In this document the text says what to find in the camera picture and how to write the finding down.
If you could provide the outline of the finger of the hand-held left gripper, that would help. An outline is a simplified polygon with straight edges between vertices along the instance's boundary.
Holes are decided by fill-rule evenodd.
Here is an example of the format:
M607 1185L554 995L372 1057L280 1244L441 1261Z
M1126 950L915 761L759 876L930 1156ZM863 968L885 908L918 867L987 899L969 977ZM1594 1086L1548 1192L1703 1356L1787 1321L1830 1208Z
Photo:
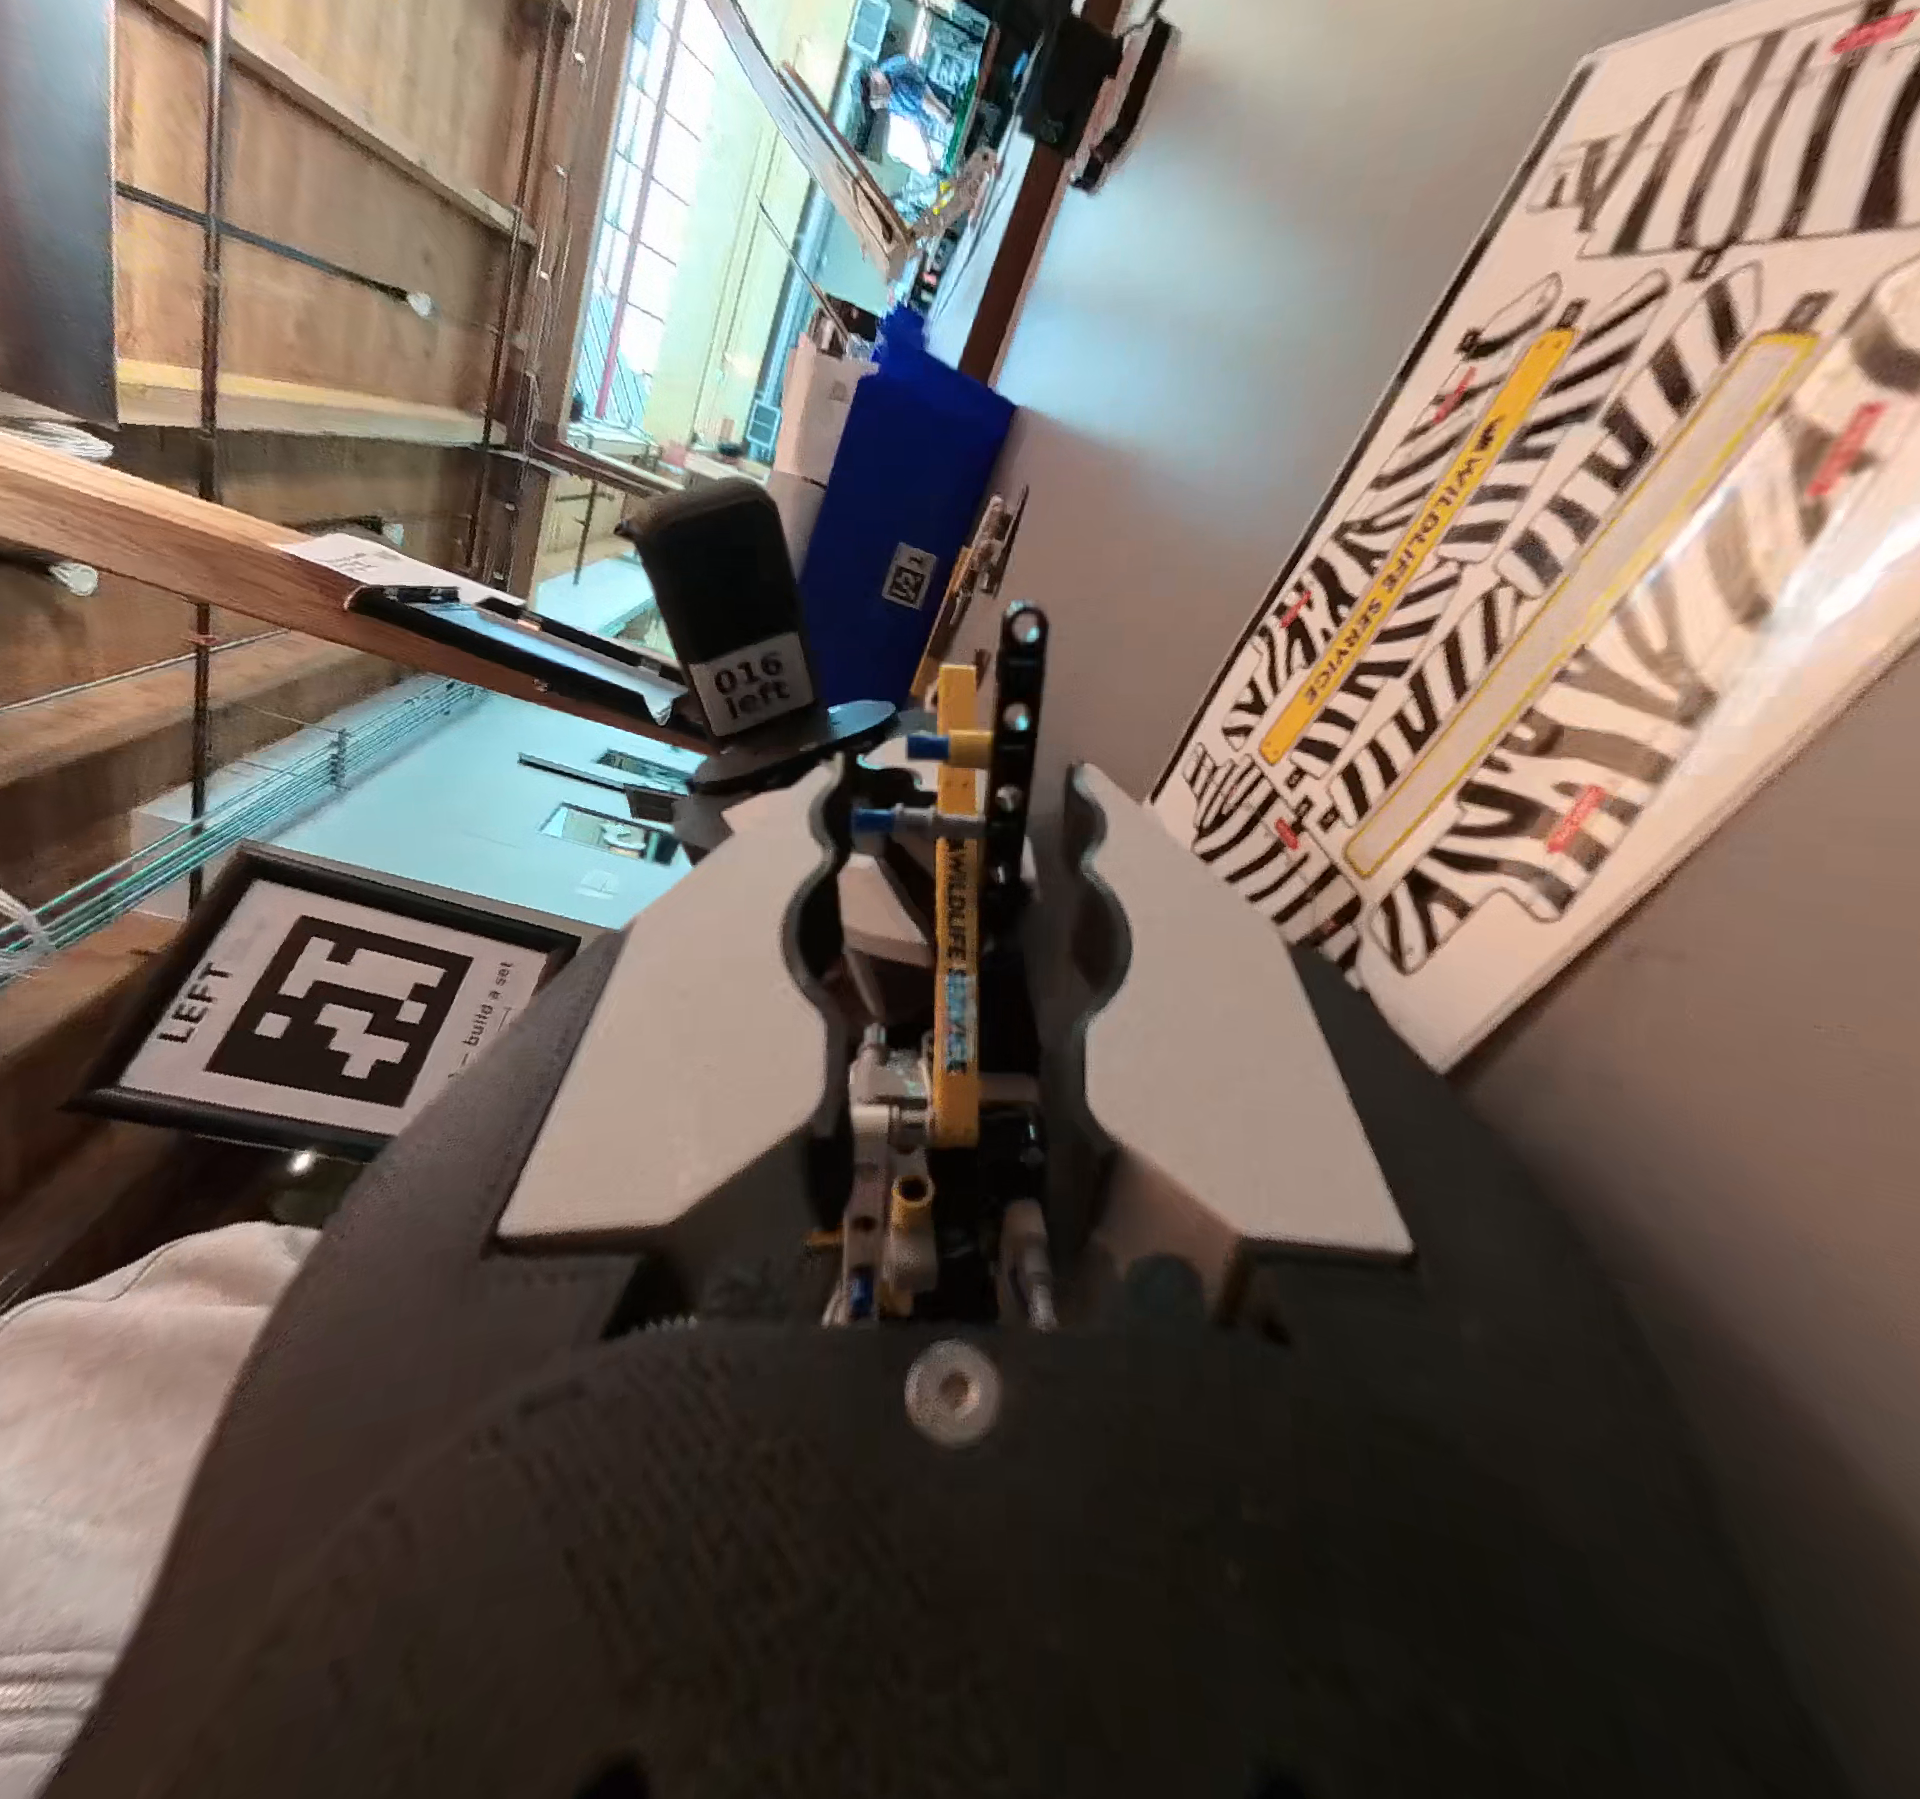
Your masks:
M904 968L935 966L930 922L877 857L850 857L838 874L838 899L846 950Z

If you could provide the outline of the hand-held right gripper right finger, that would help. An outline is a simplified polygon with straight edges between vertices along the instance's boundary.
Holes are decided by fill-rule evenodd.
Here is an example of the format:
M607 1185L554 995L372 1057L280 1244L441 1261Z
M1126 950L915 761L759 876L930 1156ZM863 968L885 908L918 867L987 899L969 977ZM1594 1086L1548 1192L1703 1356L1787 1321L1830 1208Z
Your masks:
M1291 948L1107 772L1068 771L1068 1106L1100 1259L1414 1259Z

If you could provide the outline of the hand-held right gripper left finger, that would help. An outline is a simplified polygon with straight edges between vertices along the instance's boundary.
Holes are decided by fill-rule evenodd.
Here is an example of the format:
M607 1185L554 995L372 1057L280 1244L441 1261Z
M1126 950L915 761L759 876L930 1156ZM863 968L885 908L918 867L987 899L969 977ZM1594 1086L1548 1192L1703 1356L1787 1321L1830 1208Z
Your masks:
M759 815L627 927L496 1239L535 1255L736 1259L819 1224L850 1143L847 764Z

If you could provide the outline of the yellow and black lego assembly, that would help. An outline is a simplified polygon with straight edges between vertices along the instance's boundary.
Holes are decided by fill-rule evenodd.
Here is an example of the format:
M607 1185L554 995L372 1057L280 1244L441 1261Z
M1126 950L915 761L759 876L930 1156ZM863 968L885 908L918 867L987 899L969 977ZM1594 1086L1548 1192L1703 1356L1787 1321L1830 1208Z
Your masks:
M933 728L907 738L917 798L854 803L859 860L930 855L930 962L904 1021L870 1002L852 1057L829 1330L1054 1326L1041 1046L1020 950L1048 646L1046 614L1012 603L992 699L972 668L943 664Z

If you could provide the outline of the person's left forearm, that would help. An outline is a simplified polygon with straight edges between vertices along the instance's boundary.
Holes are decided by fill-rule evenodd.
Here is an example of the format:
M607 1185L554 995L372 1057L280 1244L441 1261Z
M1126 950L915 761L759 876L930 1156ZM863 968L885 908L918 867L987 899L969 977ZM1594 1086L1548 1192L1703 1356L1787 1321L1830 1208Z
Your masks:
M2 1792L37 1796L130 1637L240 1372L317 1232L171 1240L2 1320Z

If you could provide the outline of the small loose lego pieces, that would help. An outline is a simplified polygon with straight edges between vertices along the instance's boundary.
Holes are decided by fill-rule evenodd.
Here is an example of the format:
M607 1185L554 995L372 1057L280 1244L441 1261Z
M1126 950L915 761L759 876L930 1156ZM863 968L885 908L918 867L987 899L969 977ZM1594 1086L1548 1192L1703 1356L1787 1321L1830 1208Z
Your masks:
M917 707L930 708L938 697L939 672L949 663L949 654L962 635L962 625L979 597L998 597L1005 565L1028 501L1028 487L1005 498L992 495L972 536L962 546L954 569L947 577L939 614L917 664L910 699Z

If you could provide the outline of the blue plastic bin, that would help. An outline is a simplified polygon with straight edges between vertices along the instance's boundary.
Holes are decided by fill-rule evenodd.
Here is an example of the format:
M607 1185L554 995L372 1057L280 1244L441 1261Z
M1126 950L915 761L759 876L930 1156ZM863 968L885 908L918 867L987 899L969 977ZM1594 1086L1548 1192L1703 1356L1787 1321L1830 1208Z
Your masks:
M1012 419L1007 400L927 350L918 312L881 320L800 565L826 704L910 697Z

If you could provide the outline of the black framed marker sign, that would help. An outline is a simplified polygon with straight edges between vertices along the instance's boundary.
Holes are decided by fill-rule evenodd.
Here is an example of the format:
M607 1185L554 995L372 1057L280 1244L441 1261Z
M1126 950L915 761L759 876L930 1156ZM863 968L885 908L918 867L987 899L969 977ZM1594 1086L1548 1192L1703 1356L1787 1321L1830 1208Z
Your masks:
M368 1160L604 930L241 844L89 1059L71 1112Z

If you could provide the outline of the zebra striped sticker sheet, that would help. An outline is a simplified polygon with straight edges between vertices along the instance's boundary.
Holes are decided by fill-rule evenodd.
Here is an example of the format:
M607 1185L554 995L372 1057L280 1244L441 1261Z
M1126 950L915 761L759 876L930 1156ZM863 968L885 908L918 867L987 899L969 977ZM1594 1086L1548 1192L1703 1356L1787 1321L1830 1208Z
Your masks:
M1435 1073L1915 639L1915 14L1580 60L1150 795Z

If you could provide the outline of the black box device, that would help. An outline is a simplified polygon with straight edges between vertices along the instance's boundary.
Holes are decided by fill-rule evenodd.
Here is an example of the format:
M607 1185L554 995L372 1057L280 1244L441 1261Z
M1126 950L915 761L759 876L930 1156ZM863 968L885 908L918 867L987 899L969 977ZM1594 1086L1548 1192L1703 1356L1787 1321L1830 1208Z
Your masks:
M1121 33L1068 12L1044 39L1020 96L1020 131L1066 167L1071 189L1096 192L1131 147L1177 30L1152 14Z

